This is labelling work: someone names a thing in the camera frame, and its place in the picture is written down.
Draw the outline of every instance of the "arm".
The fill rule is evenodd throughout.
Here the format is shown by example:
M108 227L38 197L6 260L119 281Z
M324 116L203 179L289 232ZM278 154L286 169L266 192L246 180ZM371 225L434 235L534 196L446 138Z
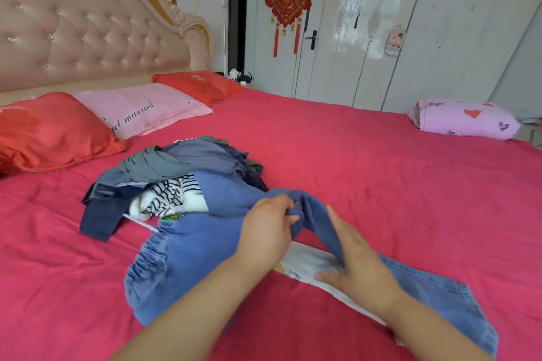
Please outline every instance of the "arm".
M244 298L286 254L298 216L286 195L259 201L243 221L237 252L110 361L203 361Z
M328 207L342 245L346 271L316 276L382 318L418 361L491 361L432 309L406 294L361 235Z

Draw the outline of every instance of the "red hanging ornament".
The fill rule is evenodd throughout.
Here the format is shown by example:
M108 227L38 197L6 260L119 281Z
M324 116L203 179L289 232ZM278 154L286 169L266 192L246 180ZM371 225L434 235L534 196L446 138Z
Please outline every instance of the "red hanging ornament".
M276 16L278 23L275 31L275 50L273 57L276 57L279 48L279 26L282 24L284 29L289 25L293 25L297 20L297 31L295 32L295 47L294 54L298 53L301 14L303 10L308 10L311 7L311 0L266 0L268 7L271 7L273 15Z

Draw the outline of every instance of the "person's left hand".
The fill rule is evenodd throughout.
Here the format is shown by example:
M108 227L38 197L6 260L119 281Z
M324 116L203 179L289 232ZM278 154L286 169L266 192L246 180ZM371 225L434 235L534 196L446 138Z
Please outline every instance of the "person's left hand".
M294 202L286 194L258 201L244 218L235 259L262 276L286 255L292 242L290 226L299 216L287 216Z

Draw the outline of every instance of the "red satin pillow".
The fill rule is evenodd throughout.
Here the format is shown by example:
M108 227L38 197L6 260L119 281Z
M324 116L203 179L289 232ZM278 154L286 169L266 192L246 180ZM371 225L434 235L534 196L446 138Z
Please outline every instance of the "red satin pillow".
M67 93L0 107L0 172L66 169L125 151L128 142Z
M208 107L244 91L239 83L205 70L154 74L152 80L182 91Z

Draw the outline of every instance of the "bedsheet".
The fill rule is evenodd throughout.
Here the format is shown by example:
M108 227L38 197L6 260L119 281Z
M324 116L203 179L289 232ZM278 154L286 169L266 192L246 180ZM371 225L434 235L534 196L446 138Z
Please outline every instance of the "bedsheet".
M496 328L498 359L542 352L542 153L518 141L420 132L401 114L246 91L132 139L128 152L0 180L0 354L104 360L141 325L124 277L149 232L103 243L78 231L99 173L147 146L210 134L250 151L270 188L302 189L376 251L468 284ZM323 248L311 233L300 239ZM211 360L413 360L391 332L314 286L269 273Z

